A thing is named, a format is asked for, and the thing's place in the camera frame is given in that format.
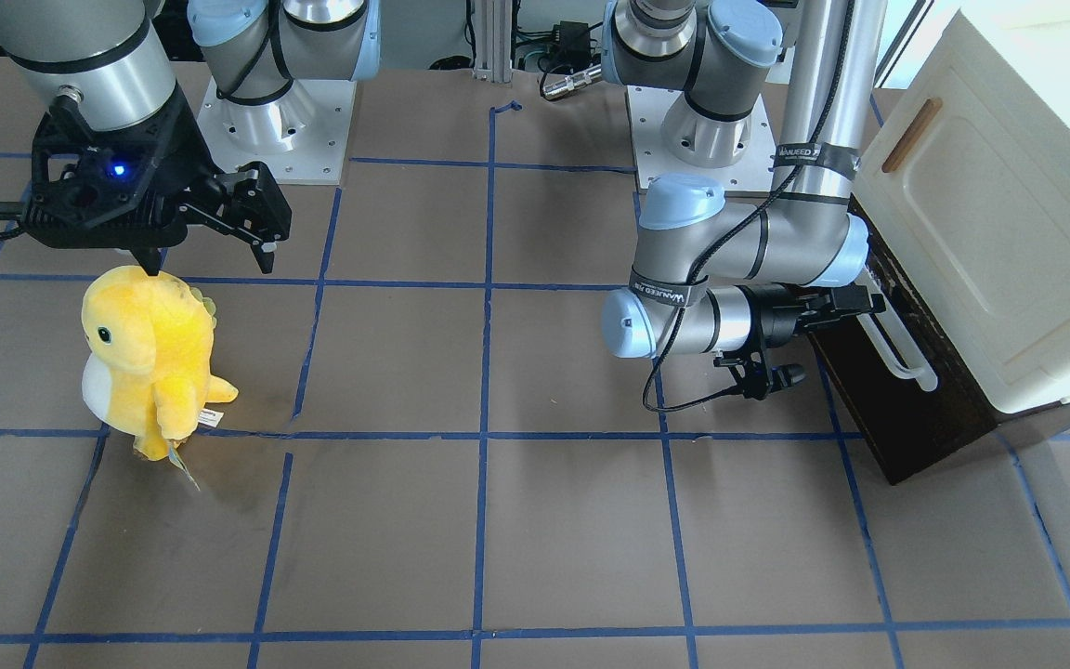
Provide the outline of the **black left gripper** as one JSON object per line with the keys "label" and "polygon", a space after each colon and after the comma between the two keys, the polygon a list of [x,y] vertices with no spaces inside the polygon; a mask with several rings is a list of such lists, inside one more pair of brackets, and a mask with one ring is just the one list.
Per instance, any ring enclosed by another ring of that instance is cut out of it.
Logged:
{"label": "black left gripper", "polygon": [[882,294],[857,284],[816,288],[807,294],[781,284],[742,285],[740,291],[750,308],[749,335],[739,349],[739,394],[747,399],[763,400],[805,381],[802,365],[773,364],[771,348],[784,347],[797,335],[886,310]]}

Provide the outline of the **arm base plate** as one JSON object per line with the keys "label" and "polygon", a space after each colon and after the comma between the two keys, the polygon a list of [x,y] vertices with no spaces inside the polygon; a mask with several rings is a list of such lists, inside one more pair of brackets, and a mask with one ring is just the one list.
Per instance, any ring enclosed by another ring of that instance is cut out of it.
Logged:
{"label": "arm base plate", "polygon": [[280,185],[338,186],[358,88],[352,81],[297,80],[279,100],[242,106],[217,98],[211,82],[197,124],[227,173],[258,161]]}
{"label": "arm base plate", "polygon": [[765,196],[773,186],[776,133],[770,111],[781,111],[784,88],[765,85],[754,109],[735,122],[702,117],[679,90],[627,88],[640,193],[655,178],[687,173],[716,179],[727,198]]}

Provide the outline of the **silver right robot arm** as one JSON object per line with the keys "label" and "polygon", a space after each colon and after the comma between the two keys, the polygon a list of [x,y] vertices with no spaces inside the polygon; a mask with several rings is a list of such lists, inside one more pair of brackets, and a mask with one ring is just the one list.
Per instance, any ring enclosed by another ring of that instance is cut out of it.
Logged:
{"label": "silver right robot arm", "polygon": [[21,203],[0,219],[55,249],[128,253],[146,274],[207,226],[268,274],[292,232],[270,161],[328,136],[306,81],[357,82],[381,64],[377,1],[190,1],[192,41],[236,158],[220,159],[178,83],[144,1],[0,1],[0,46],[46,105]]}

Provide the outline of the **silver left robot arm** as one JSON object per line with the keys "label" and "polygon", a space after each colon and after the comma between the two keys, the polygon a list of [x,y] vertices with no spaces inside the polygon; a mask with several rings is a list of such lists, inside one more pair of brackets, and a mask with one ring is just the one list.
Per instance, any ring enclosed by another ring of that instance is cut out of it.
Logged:
{"label": "silver left robot arm", "polygon": [[730,397],[800,384],[770,351],[880,311],[850,215],[883,1],[611,1],[600,75],[676,98],[651,119],[625,287],[600,330],[620,359],[710,354]]}

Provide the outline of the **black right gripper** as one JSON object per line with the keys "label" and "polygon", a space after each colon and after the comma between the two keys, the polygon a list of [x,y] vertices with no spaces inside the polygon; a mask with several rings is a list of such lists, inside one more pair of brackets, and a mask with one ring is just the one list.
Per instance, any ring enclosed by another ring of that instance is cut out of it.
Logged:
{"label": "black right gripper", "polygon": [[126,249],[156,278],[190,223],[235,237],[271,274],[292,221],[268,164],[220,174],[181,87],[156,113],[114,131],[90,128],[80,102],[58,94],[35,131],[22,230],[43,245]]}

